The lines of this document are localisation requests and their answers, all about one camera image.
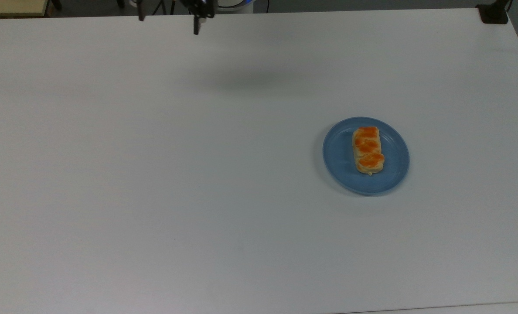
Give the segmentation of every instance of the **black cable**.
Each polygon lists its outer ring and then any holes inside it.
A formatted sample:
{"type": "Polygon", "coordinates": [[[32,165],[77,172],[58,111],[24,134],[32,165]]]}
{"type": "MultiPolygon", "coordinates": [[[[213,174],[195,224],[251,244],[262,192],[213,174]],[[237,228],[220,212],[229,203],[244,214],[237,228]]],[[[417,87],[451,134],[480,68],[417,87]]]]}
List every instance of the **black cable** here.
{"type": "Polygon", "coordinates": [[[151,15],[156,14],[156,12],[158,11],[158,9],[160,8],[160,4],[163,4],[163,1],[164,1],[164,0],[160,0],[160,1],[158,2],[158,5],[156,6],[156,8],[155,8],[155,10],[154,10],[153,14],[151,14],[151,15]]]}

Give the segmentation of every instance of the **blue plate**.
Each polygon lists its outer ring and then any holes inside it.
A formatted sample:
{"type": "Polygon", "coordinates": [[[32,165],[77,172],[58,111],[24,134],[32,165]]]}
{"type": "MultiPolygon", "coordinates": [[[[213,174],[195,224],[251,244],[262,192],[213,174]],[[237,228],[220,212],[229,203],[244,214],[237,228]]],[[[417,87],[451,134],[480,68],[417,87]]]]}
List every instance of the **blue plate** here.
{"type": "Polygon", "coordinates": [[[380,195],[390,191],[406,176],[410,156],[406,143],[395,129],[377,119],[354,117],[337,123],[323,142],[323,160],[335,180],[343,187],[362,195],[380,195]],[[352,133],[361,126],[376,126],[385,156],[383,170],[373,175],[356,169],[352,152],[352,133]]]}

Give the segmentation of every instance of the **bread roll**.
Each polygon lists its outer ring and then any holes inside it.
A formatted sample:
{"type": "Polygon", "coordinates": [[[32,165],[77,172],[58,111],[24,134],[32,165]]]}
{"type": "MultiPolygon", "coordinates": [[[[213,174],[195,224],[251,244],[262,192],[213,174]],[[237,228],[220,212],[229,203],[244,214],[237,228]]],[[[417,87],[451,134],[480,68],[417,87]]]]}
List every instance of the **bread roll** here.
{"type": "Polygon", "coordinates": [[[358,171],[372,175],[383,169],[385,157],[381,153],[381,140],[377,127],[359,127],[358,130],[354,131],[352,148],[358,171]]]}

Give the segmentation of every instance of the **orange glaze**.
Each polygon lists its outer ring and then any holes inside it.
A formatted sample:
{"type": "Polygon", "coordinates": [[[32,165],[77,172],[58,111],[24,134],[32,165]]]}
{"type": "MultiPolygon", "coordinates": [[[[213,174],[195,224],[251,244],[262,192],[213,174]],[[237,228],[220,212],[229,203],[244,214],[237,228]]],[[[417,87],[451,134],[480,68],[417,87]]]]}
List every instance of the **orange glaze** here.
{"type": "Polygon", "coordinates": [[[374,127],[374,126],[359,127],[357,137],[377,137],[377,127],[374,127]]]}
{"type": "Polygon", "coordinates": [[[361,153],[378,153],[379,144],[376,141],[356,139],[356,147],[361,153]]]}
{"type": "Polygon", "coordinates": [[[380,153],[367,154],[358,160],[358,163],[363,167],[376,167],[380,161],[385,160],[385,157],[380,153]]]}

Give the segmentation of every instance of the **gray floor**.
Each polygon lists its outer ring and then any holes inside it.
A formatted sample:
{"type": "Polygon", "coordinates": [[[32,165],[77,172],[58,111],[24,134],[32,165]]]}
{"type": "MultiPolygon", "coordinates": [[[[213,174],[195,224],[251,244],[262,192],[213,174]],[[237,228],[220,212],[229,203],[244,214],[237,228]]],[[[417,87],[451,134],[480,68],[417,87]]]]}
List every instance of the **gray floor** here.
{"type": "MultiPolygon", "coordinates": [[[[492,3],[494,0],[271,0],[270,13],[275,12],[315,12],[336,10],[402,10],[430,8],[474,8],[479,3],[492,3]]],[[[127,4],[121,9],[116,0],[61,0],[63,9],[54,11],[52,17],[80,16],[124,16],[137,15],[136,8],[127,4]]],[[[151,14],[159,0],[145,0],[144,8],[151,14]]],[[[170,1],[165,0],[168,14],[170,1]]],[[[264,13],[267,0],[255,2],[255,13],[264,13]]],[[[187,10],[177,3],[174,14],[188,14],[187,10]]],[[[518,34],[518,0],[513,1],[509,12],[513,26],[518,34]]]]}

